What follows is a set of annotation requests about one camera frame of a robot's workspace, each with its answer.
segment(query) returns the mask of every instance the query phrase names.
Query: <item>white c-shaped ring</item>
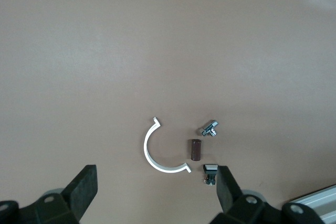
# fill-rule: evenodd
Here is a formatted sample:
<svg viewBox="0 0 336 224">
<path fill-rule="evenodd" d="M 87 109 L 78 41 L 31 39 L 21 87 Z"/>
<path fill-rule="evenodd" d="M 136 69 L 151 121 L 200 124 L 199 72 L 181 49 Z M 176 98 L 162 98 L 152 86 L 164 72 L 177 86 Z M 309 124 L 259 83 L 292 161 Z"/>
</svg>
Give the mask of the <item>white c-shaped ring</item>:
<svg viewBox="0 0 336 224">
<path fill-rule="evenodd" d="M 154 159 L 152 159 L 151 155 L 148 152 L 148 148 L 147 148 L 147 142 L 148 139 L 150 137 L 150 135 L 157 129 L 159 128 L 161 125 L 159 123 L 159 121 L 156 118 L 154 119 L 154 125 L 148 130 L 146 137 L 145 137 L 145 142 L 143 144 L 143 151 L 145 152 L 145 156 L 146 159 L 148 161 L 148 163 L 151 164 L 151 166 L 153 166 L 155 169 L 163 172 L 163 173 L 178 173 L 181 172 L 183 170 L 187 170 L 189 173 L 191 173 L 191 169 L 190 167 L 187 165 L 187 163 L 184 163 L 183 165 L 177 166 L 177 167 L 165 167 L 162 165 L 159 165 L 157 162 L 154 161 Z"/>
</svg>

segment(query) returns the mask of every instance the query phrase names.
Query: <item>white curved object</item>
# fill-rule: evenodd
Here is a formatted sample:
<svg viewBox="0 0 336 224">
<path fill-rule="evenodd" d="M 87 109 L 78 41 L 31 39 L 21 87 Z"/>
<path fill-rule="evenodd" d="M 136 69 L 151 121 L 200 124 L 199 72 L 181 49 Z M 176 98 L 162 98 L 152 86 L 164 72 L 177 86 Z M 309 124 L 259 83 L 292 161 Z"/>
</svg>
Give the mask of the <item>white curved object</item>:
<svg viewBox="0 0 336 224">
<path fill-rule="evenodd" d="M 180 165 L 180 166 L 177 166 L 177 167 L 165 167 L 165 166 L 162 166 L 162 165 L 159 165 L 157 162 L 154 161 L 154 159 L 152 159 L 151 155 L 149 154 L 148 152 L 148 149 L 147 149 L 147 142 L 148 142 L 148 139 L 150 137 L 150 135 L 157 129 L 159 128 L 161 125 L 159 123 L 159 121 L 156 119 L 156 118 L 153 118 L 154 119 L 154 125 L 148 130 L 147 134 L 146 134 L 146 137 L 145 137 L 145 142 L 143 144 L 143 151 L 145 152 L 145 156 L 146 156 L 146 159 L 148 161 L 148 163 L 151 164 L 151 166 L 153 166 L 155 169 L 163 172 L 163 173 L 178 173 L 178 172 L 181 172 L 183 170 L 187 170 L 189 173 L 191 173 L 191 169 L 190 167 L 187 165 L 187 163 L 184 163 L 183 165 Z"/>
</svg>

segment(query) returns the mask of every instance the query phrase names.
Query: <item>brown cylinder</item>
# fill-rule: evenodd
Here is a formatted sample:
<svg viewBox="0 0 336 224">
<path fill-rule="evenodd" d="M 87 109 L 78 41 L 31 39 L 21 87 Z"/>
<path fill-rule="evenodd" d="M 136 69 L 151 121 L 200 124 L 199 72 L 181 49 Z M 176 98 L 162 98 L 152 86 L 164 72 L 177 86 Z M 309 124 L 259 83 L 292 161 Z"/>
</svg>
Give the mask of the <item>brown cylinder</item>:
<svg viewBox="0 0 336 224">
<path fill-rule="evenodd" d="M 191 160 L 201 160 L 201 143 L 202 141 L 199 139 L 191 139 Z"/>
</svg>

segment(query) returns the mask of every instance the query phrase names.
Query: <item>beige surface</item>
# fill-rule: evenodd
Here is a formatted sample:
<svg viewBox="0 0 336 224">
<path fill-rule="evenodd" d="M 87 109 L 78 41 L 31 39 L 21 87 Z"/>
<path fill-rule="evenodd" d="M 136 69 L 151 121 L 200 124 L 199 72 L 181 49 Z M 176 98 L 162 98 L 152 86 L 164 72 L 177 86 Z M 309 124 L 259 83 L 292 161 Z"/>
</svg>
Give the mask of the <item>beige surface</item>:
<svg viewBox="0 0 336 224">
<path fill-rule="evenodd" d="M 335 184 L 335 20 L 336 0 L 0 0 L 0 199 L 97 164 L 81 223 L 188 224 L 220 211 L 202 164 L 275 206 Z M 147 163 L 153 116 L 153 158 L 192 173 Z"/>
</svg>

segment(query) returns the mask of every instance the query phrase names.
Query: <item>t-shaped metal joint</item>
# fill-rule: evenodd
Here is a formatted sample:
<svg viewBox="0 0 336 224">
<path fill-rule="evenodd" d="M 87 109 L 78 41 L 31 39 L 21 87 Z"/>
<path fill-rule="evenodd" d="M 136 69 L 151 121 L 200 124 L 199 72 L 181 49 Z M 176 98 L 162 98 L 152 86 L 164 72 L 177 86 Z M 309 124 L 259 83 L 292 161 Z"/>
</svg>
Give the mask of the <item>t-shaped metal joint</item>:
<svg viewBox="0 0 336 224">
<path fill-rule="evenodd" d="M 206 136 L 207 134 L 210 134 L 211 136 L 215 136 L 217 132 L 215 131 L 214 127 L 218 125 L 218 122 L 216 120 L 213 120 L 209 125 L 207 125 L 204 128 L 201 128 L 199 131 L 203 136 Z"/>
</svg>

